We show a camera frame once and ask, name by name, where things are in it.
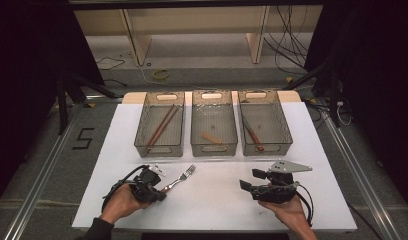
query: fork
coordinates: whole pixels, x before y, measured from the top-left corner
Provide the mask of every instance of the fork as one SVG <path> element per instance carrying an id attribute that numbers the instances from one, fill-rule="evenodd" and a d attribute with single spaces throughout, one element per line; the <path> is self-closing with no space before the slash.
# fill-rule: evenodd
<path id="1" fill-rule="evenodd" d="M 177 183 L 180 183 L 180 182 L 185 181 L 186 179 L 188 179 L 192 175 L 192 173 L 194 171 L 195 171 L 195 166 L 194 166 L 194 164 L 192 164 L 184 173 L 182 173 L 178 177 L 178 179 L 176 179 L 174 182 L 170 183 L 169 185 L 165 186 L 161 191 L 164 192 L 164 193 L 168 192 Z"/>

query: transparent plastic bin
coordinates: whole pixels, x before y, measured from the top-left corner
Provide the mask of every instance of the transparent plastic bin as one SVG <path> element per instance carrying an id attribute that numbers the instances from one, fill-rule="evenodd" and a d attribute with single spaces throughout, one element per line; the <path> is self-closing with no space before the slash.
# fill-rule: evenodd
<path id="1" fill-rule="evenodd" d="M 238 145 L 232 94 L 192 92 L 191 147 L 195 157 L 234 156 Z"/>
<path id="2" fill-rule="evenodd" d="M 286 155 L 293 140 L 277 90 L 239 91 L 238 102 L 244 156 Z"/>
<path id="3" fill-rule="evenodd" d="M 135 138 L 139 155 L 181 157 L 184 115 L 184 92 L 148 92 Z"/>

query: white table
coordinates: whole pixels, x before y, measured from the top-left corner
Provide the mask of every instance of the white table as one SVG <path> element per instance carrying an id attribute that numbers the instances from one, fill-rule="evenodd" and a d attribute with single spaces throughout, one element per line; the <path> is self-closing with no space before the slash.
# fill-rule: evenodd
<path id="1" fill-rule="evenodd" d="M 313 230 L 356 230 L 304 103 L 289 102 L 282 103 L 282 106 L 294 140 L 286 156 L 245 157 L 238 136 L 234 157 L 193 157 L 189 143 L 191 101 L 187 97 L 183 157 L 159 159 L 141 158 L 134 146 L 142 104 L 120 104 L 72 226 L 88 229 L 93 218 L 100 215 L 102 197 L 117 180 L 137 166 L 159 163 L 167 174 L 156 186 L 161 189 L 193 163 L 197 167 L 193 176 L 170 190 L 163 202 L 120 219 L 115 228 L 138 232 L 286 231 L 287 228 L 271 211 L 258 205 L 251 194 L 239 186 L 239 179 L 253 185 L 268 183 L 267 180 L 254 178 L 251 169 L 267 170 L 274 159 L 283 159 L 313 168 L 311 172 L 293 174 L 294 180 L 305 186 L 313 198 Z M 299 191 L 309 200 L 305 191 L 300 188 Z"/>

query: white desk leg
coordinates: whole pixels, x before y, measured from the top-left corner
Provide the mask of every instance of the white desk leg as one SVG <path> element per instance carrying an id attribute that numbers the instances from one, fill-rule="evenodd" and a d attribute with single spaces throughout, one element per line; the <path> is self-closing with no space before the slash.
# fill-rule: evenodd
<path id="1" fill-rule="evenodd" d="M 269 16 L 270 6 L 263 6 L 260 15 L 260 25 L 255 33 L 247 33 L 248 46 L 251 51 L 251 59 L 253 63 L 260 62 L 261 49 L 263 47 L 263 38 L 266 28 L 267 18 Z"/>
<path id="2" fill-rule="evenodd" d="M 122 13 L 123 23 L 125 24 L 126 35 L 129 39 L 130 47 L 132 48 L 132 56 L 135 60 L 135 65 L 142 66 L 145 62 L 145 57 L 147 56 L 152 36 L 135 34 L 135 29 L 129 18 L 128 10 L 123 9 L 120 11 Z"/>

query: floor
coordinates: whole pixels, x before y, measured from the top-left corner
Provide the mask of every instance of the floor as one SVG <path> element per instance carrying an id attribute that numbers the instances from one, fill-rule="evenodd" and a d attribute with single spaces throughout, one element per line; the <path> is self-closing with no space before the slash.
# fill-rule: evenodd
<path id="1" fill-rule="evenodd" d="M 276 47 L 273 40 L 279 41 L 282 35 L 266 35 L 265 38 Z M 311 34 L 301 33 L 298 38 L 304 46 L 308 46 Z M 118 94 L 209 87 L 232 90 L 282 88 L 304 72 L 288 59 L 275 55 L 268 43 L 263 46 L 261 62 L 252 64 L 243 34 L 154 36 L 141 68 L 133 64 L 125 37 L 88 37 L 87 40 L 106 80 L 106 87 Z M 286 48 L 291 46 L 290 42 L 282 44 Z M 284 53 L 296 61 L 303 61 L 302 57 L 297 59 L 286 50 Z M 153 79 L 152 71 L 155 69 L 167 69 L 170 76 L 166 80 Z M 314 81 L 296 89 L 302 99 L 312 98 Z M 20 166 L 0 200 L 0 239 L 16 239 L 6 238 L 6 235 L 9 233 L 12 236 L 17 227 L 18 239 L 74 239 L 82 235 L 81 231 L 71 228 L 71 222 L 114 111 L 120 103 L 120 99 L 110 100 L 88 88 L 84 88 L 84 92 L 89 96 L 88 104 L 69 107 L 72 121 L 65 134 L 57 134 L 58 109 L 50 110 L 48 119 L 27 154 L 28 160 Z M 324 101 L 326 99 L 319 98 L 315 104 L 323 105 Z M 354 119 L 348 124 L 350 116 L 341 115 L 343 123 L 337 129 L 332 127 L 324 111 L 314 107 L 308 107 L 308 111 L 344 198 L 355 209 L 351 212 L 358 226 L 358 230 L 352 233 L 317 232 L 318 238 L 378 239 L 369 228 L 373 226 L 382 239 L 408 239 L 408 206 L 377 164 L 358 121 Z M 85 144 L 77 141 L 79 133 L 85 128 L 93 129 L 85 130 L 82 135 L 91 138 L 91 144 L 87 149 L 77 150 L 75 147 Z M 32 194 L 35 194 L 33 190 L 37 189 L 37 199 L 29 202 Z M 27 203 L 32 205 L 31 212 L 23 212 L 24 217 L 20 217 Z M 19 225 L 10 228 L 15 221 Z M 141 234 L 135 232 L 115 231 L 113 235 L 113 239 L 140 237 Z"/>

